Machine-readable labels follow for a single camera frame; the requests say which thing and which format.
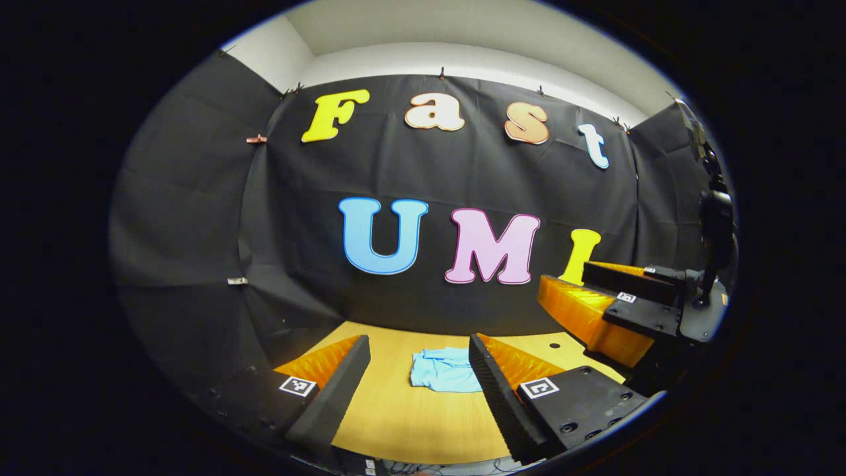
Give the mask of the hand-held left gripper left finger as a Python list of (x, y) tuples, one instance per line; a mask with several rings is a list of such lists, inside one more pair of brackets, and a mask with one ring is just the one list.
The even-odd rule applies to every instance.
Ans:
[(354, 335), (281, 365), (250, 367), (199, 392), (218, 422), (267, 452), (334, 463), (333, 440), (371, 362)]

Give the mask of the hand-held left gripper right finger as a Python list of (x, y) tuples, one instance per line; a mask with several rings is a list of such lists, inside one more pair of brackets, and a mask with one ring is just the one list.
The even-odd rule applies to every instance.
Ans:
[(592, 366), (563, 370), (497, 338), (469, 337), (469, 363), (511, 458), (523, 466), (586, 452), (652, 409)]

